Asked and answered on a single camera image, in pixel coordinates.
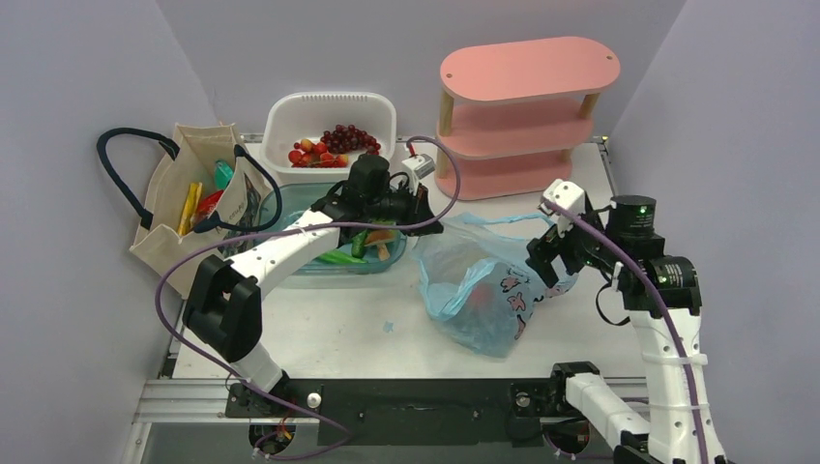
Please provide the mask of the blue plastic grocery bag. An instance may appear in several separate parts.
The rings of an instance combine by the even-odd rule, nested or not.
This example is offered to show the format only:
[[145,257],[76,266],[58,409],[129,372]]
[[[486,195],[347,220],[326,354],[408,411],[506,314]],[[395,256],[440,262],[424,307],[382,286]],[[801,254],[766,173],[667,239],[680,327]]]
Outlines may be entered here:
[[541,232],[541,214],[483,218],[463,213],[442,220],[444,232],[420,238],[411,257],[429,319],[453,342],[477,355],[504,359],[523,336],[536,308],[568,293],[577,281],[555,260],[552,286],[526,264],[528,238],[499,234],[497,225],[523,222]]

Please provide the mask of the beige canvas tote bag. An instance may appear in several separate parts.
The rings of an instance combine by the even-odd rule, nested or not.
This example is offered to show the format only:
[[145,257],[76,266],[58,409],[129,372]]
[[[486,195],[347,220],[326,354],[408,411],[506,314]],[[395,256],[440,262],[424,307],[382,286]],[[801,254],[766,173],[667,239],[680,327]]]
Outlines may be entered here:
[[[144,199],[138,199],[116,172],[106,151],[118,135],[153,140],[164,154]],[[159,275],[205,246],[225,259],[252,244],[243,236],[272,227],[262,203],[278,194],[278,184],[248,152],[235,126],[176,126],[172,136],[116,128],[96,144],[103,169],[135,210],[139,223],[131,253]]]

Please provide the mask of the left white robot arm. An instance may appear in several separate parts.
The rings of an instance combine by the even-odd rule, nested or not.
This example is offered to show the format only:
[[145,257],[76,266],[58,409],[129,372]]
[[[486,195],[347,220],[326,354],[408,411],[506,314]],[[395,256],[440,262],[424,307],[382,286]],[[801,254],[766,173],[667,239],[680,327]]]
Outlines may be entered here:
[[[253,385],[250,402],[263,415],[288,402],[286,372],[261,342],[262,302],[283,280],[321,254],[352,242],[368,223],[397,226],[407,236],[440,234],[421,180],[435,170],[432,158],[415,155],[400,172],[377,156],[362,155],[346,180],[333,185],[279,237],[228,259],[211,255],[196,271],[184,325],[213,348],[236,377]],[[391,181],[399,183],[393,186]]]

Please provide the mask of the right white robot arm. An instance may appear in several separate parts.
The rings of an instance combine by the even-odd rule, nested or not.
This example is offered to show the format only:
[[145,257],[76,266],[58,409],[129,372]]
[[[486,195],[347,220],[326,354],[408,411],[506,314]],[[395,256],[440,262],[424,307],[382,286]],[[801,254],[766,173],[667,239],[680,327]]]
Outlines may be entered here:
[[635,412],[588,362],[558,363],[547,387],[558,414],[578,411],[605,438],[616,463],[726,463],[708,402],[700,345],[702,299],[697,272],[665,252],[655,230],[655,199],[611,198],[600,220],[583,188],[557,181],[539,206],[552,224],[527,251],[527,265],[548,288],[590,267],[609,279],[634,328],[646,372],[649,416]]

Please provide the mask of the brown mushroom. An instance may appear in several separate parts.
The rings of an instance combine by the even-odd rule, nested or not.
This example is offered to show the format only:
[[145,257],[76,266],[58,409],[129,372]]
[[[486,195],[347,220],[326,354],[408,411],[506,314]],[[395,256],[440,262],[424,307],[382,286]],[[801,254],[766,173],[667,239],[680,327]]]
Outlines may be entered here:
[[375,247],[380,261],[386,261],[391,257],[388,244],[395,240],[393,230],[370,230],[366,235],[365,247]]

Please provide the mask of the dark green cucumber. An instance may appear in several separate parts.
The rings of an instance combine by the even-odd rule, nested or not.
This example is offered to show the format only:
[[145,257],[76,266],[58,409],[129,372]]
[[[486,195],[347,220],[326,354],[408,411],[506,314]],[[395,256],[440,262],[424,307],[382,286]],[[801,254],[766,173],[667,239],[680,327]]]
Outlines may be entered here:
[[364,230],[353,237],[351,241],[350,254],[356,259],[363,259],[366,255],[366,239],[369,232]]

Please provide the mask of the red grape bunch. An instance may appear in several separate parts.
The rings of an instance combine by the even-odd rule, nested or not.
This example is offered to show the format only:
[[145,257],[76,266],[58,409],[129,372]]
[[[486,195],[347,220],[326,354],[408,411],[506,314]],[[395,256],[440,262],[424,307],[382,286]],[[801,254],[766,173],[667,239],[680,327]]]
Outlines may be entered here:
[[380,155],[381,143],[369,132],[355,125],[336,125],[333,130],[325,130],[319,142],[325,145],[329,153],[347,155],[352,152],[363,152],[368,155]]

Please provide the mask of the long green okra pod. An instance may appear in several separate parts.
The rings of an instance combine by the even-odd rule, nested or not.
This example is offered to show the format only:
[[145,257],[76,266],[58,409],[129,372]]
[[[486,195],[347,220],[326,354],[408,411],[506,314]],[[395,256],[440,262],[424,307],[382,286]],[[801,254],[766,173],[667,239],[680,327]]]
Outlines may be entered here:
[[355,264],[366,264],[366,260],[362,258],[358,258],[355,256],[351,256],[339,249],[333,249],[331,251],[327,251],[317,257],[317,260],[327,263],[327,264],[334,264],[334,265],[355,265]]

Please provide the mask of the red cherries pile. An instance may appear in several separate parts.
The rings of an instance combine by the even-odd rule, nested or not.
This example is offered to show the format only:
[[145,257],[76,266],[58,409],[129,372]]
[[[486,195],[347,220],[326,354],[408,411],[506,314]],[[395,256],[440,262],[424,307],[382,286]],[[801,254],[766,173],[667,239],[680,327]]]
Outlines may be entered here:
[[287,154],[287,160],[293,168],[343,168],[349,163],[343,146],[309,139],[295,142]]

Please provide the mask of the white plastic basket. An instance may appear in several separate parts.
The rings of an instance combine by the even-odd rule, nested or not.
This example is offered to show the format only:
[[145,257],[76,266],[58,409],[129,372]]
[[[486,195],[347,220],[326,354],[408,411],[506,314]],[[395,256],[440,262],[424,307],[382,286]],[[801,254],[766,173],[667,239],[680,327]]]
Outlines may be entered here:
[[269,112],[258,157],[283,185],[334,183],[350,167],[294,167],[288,158],[293,144],[304,138],[317,142],[336,125],[354,125],[381,145],[380,156],[393,157],[396,110],[387,98],[370,92],[302,92],[277,101]]

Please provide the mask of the teal packet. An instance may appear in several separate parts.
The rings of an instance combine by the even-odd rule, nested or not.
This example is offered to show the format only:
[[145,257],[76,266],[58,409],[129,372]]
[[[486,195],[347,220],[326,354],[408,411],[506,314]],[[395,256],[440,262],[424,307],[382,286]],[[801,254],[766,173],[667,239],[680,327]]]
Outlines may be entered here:
[[234,169],[227,161],[219,159],[215,162],[214,184],[217,190],[225,190],[232,181],[233,176]]

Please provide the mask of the pink three-tier shelf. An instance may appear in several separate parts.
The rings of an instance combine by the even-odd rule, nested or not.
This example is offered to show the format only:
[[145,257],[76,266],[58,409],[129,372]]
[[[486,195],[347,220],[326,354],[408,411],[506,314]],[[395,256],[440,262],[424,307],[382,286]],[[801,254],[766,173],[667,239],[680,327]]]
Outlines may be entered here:
[[571,175],[615,52],[576,36],[464,47],[440,65],[435,182],[462,201],[530,193]]

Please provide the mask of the red snack packet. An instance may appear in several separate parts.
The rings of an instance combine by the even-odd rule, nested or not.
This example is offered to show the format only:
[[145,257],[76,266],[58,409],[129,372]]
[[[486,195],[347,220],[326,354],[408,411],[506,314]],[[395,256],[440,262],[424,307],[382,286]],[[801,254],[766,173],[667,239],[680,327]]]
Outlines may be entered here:
[[213,211],[217,208],[219,204],[220,198],[222,197],[223,191],[217,190],[216,192],[210,194],[207,197],[201,199],[196,206],[193,216],[191,217],[191,225],[195,226],[199,222],[208,218]]

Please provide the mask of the yellow snack packet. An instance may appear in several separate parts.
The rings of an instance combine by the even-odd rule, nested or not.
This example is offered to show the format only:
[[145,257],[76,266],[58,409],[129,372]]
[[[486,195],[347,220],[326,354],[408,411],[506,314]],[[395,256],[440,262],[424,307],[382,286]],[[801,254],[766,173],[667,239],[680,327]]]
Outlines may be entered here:
[[199,198],[201,196],[202,191],[202,184],[201,183],[191,183],[189,185],[189,190],[185,199],[185,203],[180,215],[179,223],[177,226],[177,234],[180,237],[187,235],[190,232],[190,228],[192,225],[192,217],[195,213],[196,207],[199,203]]

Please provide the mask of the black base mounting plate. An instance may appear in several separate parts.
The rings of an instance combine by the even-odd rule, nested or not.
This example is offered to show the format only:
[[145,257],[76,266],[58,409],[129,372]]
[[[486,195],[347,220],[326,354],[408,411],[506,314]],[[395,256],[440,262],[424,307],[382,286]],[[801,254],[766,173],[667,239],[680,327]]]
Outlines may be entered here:
[[553,378],[292,380],[284,399],[294,412],[244,386],[228,389],[231,419],[271,420],[300,430],[308,397],[314,412],[333,420],[318,425],[317,444],[352,446],[460,446],[510,443],[538,447],[544,437],[578,451],[592,427],[563,398]]

